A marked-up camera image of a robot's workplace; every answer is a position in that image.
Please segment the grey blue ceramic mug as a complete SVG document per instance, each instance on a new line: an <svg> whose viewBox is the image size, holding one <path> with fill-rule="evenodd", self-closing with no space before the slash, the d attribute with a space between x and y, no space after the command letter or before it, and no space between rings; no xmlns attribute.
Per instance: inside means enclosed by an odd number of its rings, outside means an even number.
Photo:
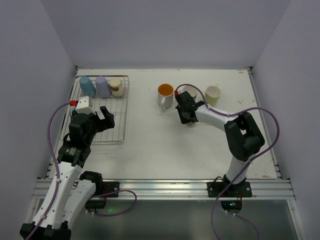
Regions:
<svg viewBox="0 0 320 240"><path fill-rule="evenodd" d="M192 99L195 101L198 95L198 90L195 89L193 86L186 85L183 87L183 91L188 92Z"/></svg>

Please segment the white pearly round cup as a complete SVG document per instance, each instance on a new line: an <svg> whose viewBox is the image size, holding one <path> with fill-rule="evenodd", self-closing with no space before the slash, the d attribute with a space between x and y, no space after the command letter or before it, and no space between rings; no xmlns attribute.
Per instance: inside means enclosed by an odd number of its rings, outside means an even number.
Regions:
<svg viewBox="0 0 320 240"><path fill-rule="evenodd" d="M161 84L157 89L157 103L162 111L173 105L174 88L168 83Z"/></svg>

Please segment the light green ceramic mug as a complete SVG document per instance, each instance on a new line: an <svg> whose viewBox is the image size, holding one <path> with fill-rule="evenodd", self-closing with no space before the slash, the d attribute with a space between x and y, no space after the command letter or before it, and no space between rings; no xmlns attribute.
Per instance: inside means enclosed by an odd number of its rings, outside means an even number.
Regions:
<svg viewBox="0 0 320 240"><path fill-rule="evenodd" d="M221 97L222 91L217 86L208 86L205 90L205 100L207 104L212 107L215 107Z"/></svg>

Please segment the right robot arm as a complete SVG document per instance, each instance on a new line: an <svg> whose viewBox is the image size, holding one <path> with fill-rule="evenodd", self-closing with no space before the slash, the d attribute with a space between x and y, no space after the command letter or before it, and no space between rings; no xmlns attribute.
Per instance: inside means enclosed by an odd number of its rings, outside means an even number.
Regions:
<svg viewBox="0 0 320 240"><path fill-rule="evenodd" d="M195 102L187 91L176 91L174 96L182 124L205 123L225 133L232 159L224 180L233 185L244 182L248 170L246 164L265 144L265 138L252 115L248 112L233 117L225 112L218 114L211 111L203 101Z"/></svg>

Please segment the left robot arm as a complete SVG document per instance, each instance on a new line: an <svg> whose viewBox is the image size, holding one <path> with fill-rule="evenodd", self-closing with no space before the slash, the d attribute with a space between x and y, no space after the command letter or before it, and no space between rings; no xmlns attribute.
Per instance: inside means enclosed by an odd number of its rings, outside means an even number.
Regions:
<svg viewBox="0 0 320 240"><path fill-rule="evenodd" d="M97 112L78 111L69 124L69 132L54 157L56 175L45 199L31 223L24 223L20 235L25 240L69 240L72 225L85 203L102 190L102 175L82 172L91 153L91 144L97 133L115 126L114 115L105 106L100 107L104 118Z"/></svg>

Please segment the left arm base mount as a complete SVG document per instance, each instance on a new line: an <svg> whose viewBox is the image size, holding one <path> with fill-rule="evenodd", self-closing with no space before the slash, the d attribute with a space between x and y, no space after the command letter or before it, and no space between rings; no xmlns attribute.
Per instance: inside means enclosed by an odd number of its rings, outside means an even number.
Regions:
<svg viewBox="0 0 320 240"><path fill-rule="evenodd" d="M117 198L118 193L115 193L120 189L120 182L118 181L103 181L102 182L102 187L97 190L94 194L94 196L99 196L99 195L105 195L108 193L113 193L108 196L103 196L103 197L95 197L92 199L89 199L84 207L87 211L97 213L98 210L102 210L106 207L107 205L107 200L108 198Z"/></svg>

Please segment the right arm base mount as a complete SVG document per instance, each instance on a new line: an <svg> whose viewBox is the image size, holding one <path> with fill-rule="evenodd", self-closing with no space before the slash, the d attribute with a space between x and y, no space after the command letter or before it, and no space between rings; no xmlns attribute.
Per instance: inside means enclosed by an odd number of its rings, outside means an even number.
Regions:
<svg viewBox="0 0 320 240"><path fill-rule="evenodd" d="M230 181L224 175L218 176L214 181L206 183L207 193L209 198L216 198L224 191ZM232 213L239 213L243 207L243 198L251 198L253 196L250 183L244 179L240 183L232 184L223 194L221 198L233 198L233 200L222 200L221 207Z"/></svg>

